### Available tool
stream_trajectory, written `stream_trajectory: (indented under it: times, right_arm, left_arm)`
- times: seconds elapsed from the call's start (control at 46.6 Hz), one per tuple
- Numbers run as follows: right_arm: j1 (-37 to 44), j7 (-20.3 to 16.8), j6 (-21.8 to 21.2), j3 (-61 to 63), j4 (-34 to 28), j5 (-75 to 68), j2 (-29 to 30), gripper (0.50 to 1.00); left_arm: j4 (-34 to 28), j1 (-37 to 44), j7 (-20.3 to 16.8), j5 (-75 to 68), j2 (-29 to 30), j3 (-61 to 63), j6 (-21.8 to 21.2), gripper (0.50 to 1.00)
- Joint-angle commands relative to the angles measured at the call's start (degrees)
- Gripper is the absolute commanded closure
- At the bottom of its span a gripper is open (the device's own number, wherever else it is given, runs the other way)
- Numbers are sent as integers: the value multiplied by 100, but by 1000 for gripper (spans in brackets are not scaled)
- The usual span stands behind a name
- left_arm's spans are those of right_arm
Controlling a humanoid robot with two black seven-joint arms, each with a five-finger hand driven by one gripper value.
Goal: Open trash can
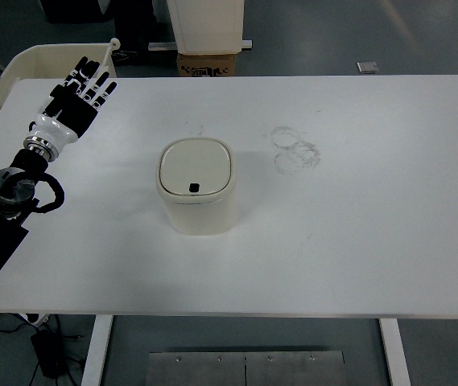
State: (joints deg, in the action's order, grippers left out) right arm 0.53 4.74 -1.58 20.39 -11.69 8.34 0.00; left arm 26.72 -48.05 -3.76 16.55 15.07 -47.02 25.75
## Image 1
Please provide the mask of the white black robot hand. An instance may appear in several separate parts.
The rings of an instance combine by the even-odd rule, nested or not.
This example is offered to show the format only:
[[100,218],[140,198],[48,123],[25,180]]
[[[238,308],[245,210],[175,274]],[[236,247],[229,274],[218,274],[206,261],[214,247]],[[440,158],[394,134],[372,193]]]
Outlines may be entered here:
[[64,80],[50,92],[53,97],[45,109],[35,115],[33,125],[24,139],[26,150],[37,151],[43,157],[59,157],[66,145],[75,143],[89,129],[99,109],[117,87],[111,82],[93,101],[100,87],[108,79],[108,72],[103,72],[93,86],[85,92],[85,99],[70,96],[69,90],[80,95],[97,71],[97,62],[82,57],[75,68]]

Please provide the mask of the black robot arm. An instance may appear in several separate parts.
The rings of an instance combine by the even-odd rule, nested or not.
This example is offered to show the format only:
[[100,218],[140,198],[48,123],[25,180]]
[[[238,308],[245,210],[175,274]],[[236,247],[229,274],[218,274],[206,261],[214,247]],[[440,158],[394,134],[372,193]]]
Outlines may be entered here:
[[0,270],[26,237],[23,222],[28,216],[64,203],[64,189],[47,168],[66,145],[83,136],[117,87],[99,68],[86,56],[79,60],[50,92],[12,163],[0,169]]

